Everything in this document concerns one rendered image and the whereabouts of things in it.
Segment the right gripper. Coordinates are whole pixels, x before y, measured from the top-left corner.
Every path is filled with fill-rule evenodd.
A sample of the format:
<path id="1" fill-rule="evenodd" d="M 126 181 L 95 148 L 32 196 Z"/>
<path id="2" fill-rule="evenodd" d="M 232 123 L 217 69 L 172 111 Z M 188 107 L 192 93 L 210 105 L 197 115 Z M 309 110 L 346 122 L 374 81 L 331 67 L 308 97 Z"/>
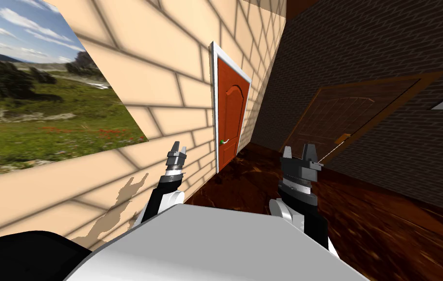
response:
<path id="1" fill-rule="evenodd" d="M 303 147 L 302 160 L 292 158 L 290 146 L 285 146 L 281 158 L 281 169 L 284 176 L 317 182 L 317 173 L 323 165 L 317 163 L 317 153 L 314 144 L 306 143 Z"/>

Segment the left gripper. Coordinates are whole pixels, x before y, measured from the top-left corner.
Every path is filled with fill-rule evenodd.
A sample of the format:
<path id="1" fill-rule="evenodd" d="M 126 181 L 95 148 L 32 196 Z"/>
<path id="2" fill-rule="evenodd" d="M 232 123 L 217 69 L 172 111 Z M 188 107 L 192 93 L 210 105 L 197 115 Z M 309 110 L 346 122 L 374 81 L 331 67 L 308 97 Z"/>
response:
<path id="1" fill-rule="evenodd" d="M 180 172 L 183 168 L 186 159 L 186 147 L 183 146 L 180 151 L 178 149 L 179 141 L 175 141 L 171 151 L 167 154 L 167 172 L 170 172 L 171 170 L 174 170 L 175 172 Z"/>

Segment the landscape window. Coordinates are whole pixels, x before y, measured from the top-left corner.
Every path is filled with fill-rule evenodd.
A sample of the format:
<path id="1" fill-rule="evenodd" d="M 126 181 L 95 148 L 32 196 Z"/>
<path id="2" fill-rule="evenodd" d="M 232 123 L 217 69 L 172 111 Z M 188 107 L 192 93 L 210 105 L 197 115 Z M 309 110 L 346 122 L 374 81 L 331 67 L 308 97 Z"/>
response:
<path id="1" fill-rule="evenodd" d="M 0 174 L 146 140 L 55 6 L 0 0 Z"/>

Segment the dark brown door leaf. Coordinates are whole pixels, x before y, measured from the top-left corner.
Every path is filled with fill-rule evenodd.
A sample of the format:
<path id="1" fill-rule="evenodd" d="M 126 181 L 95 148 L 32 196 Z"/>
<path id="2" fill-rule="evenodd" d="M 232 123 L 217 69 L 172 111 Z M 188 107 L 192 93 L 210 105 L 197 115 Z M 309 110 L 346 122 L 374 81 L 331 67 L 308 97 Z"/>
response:
<path id="1" fill-rule="evenodd" d="M 351 134 L 322 162 L 328 164 L 413 97 L 419 91 L 419 81 L 419 78 L 396 78 L 323 87 L 282 146 L 290 146 L 292 156 L 300 158 L 304 144 L 314 144 L 320 160 L 342 134 Z"/>

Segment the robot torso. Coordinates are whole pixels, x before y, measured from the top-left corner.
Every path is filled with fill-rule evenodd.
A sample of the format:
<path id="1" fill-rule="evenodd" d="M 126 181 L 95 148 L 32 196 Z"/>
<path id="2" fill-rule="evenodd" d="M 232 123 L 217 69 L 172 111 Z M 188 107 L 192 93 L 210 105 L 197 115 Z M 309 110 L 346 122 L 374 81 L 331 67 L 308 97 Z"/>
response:
<path id="1" fill-rule="evenodd" d="M 64 281 L 368 281 L 276 216 L 177 204 L 105 243 Z"/>

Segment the orange-red door leaf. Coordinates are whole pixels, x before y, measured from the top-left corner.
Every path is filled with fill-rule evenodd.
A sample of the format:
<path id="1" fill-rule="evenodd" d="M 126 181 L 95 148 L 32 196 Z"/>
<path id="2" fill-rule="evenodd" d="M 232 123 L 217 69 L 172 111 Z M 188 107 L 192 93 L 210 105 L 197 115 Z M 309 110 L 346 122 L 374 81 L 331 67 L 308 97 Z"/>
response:
<path id="1" fill-rule="evenodd" d="M 236 156 L 250 83 L 221 58 L 218 71 L 218 136 L 219 169 Z M 220 140 L 229 141 L 220 145 Z"/>

